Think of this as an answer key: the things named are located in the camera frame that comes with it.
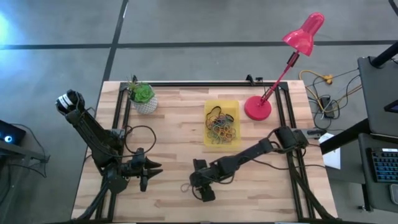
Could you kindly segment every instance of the yellow container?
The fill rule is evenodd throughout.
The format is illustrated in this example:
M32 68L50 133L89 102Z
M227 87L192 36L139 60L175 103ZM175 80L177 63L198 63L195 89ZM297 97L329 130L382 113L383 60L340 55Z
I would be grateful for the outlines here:
M208 147L226 148L241 145L238 101L206 100L204 142Z

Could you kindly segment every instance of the wooden table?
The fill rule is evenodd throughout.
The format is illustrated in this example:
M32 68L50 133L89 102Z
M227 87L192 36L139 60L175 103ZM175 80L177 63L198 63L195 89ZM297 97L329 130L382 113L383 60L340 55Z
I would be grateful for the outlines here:
M298 128L313 128L312 114L302 81L287 81ZM119 82L105 82L97 108L97 121L110 129L112 126ZM205 100L238 100L242 145L246 149L280 126L275 97L271 97L272 113L265 121L253 121L244 111L245 100L252 95L262 95L262 87L155 87L159 106L153 114L140 115L134 109L129 115L129 125L148 125L157 135L157 143L147 154L152 161L162 164L163 172L149 181L146 192L139 191L139 179L132 179L127 189L118 195L114 222L273 222L296 221L292 186L287 170L248 162L237 171L232 184L212 184L216 200L203 203L188 191L180 190L189 183L193 172L192 159L211 162L234 151L215 152L203 145L203 106ZM124 105L120 116L123 119ZM153 142L146 129L137 129L127 139L129 148L147 149ZM258 157L273 166L287 167L285 155L270 153ZM308 147L305 164L323 165L318 147ZM320 167L307 167L310 188L321 204L337 216L333 196L326 174ZM72 217L78 217L94 199L101 185L92 159L88 159L76 196ZM307 214L303 193L302 207Z

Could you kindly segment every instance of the keyboard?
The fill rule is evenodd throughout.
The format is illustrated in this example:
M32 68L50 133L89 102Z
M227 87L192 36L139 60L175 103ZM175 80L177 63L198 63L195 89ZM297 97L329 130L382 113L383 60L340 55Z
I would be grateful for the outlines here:
M398 149L369 148L376 182L398 183Z

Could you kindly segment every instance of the gray floor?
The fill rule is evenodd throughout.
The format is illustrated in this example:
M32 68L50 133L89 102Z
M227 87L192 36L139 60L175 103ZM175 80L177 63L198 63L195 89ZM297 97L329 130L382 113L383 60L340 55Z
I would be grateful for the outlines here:
M3 0L0 45L110 44L121 5L122 0ZM393 29L398 17L381 0L130 0L119 43L279 41L313 11L326 17L315 40L398 36ZM337 75L355 69L358 57L377 55L387 47L315 46L313 55L301 56L285 79L297 79L303 69ZM118 49L109 79L125 80L133 73L141 80L242 80L247 74L273 80L291 52L290 47ZM0 104L6 108L0 111L0 119L31 127L51 154L47 179L25 173L7 223L69 219L86 146L56 111L54 102L72 88L95 107L108 55L109 49L0 50ZM338 98L357 74L337 78L332 86L322 83L318 91ZM306 75L305 83L312 79ZM331 129L348 128L365 117L359 91L349 98ZM398 219L396 214L379 210L361 213L356 209L363 204L360 185L330 182L340 218L374 223Z

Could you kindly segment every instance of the black metal frame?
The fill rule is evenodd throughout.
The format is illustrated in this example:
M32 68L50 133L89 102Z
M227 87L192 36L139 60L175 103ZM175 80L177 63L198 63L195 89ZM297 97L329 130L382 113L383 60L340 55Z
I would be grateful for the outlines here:
M242 82L149 82L149 83L152 86L247 86L247 87L250 87L250 86L271 87L274 84L274 82L264 82L264 83L263 82L254 82L252 80L251 76L249 76L249 75L246 80L247 81L242 81ZM123 95L126 90L127 90L127 83L122 82L119 86L118 100L116 102L116 109L115 109L113 125L112 125L113 129L118 128L121 105L122 105L122 101L123 101ZM279 88L277 88L275 90L275 97L276 97L276 102L277 102L279 118L280 118L280 125L281 126L287 125L286 120L285 120L285 115L284 115L284 109L283 109L283 105L282 105L282 98L281 98L281 94L280 94L281 90L283 91L283 93L285 95L287 111L288 111L289 119L290 119L290 126L292 128L296 128L293 106L292 106L292 102L291 102L290 95L289 95L290 93L289 93L288 84L286 82L281 82L279 85ZM129 100L127 100L122 126L125 126L128 124L130 108L131 108L131 102ZM300 166L303 166L304 160L303 160L301 150L298 150L296 153L297 153L298 163L300 164ZM292 152L286 154L286 158L287 158L289 167L293 169L294 159L293 159ZM303 181L308 185L307 173L306 173L304 167L302 167L302 169L300 169L300 175L303 177ZM302 209L301 201L300 201L299 188L297 186L296 181L294 181L293 178L290 177L290 181L292 183L293 198L294 198L294 202L295 202L297 220L301 220L304 218L304 216L303 216L303 209ZM312 206L312 204L310 203L310 201L306 195L305 195L305 200L306 200L306 204L307 204L308 216L309 216L309 218L314 219L315 218L314 207ZM98 223L112 222L113 215L114 215L114 209L115 209L115 203L116 203L116 195L112 194L111 200L109 202L109 209L108 209L107 217L102 218L102 216L103 216L103 201L102 201L97 208L95 219L91 220L91 221L94 221L96 223L97 222Z

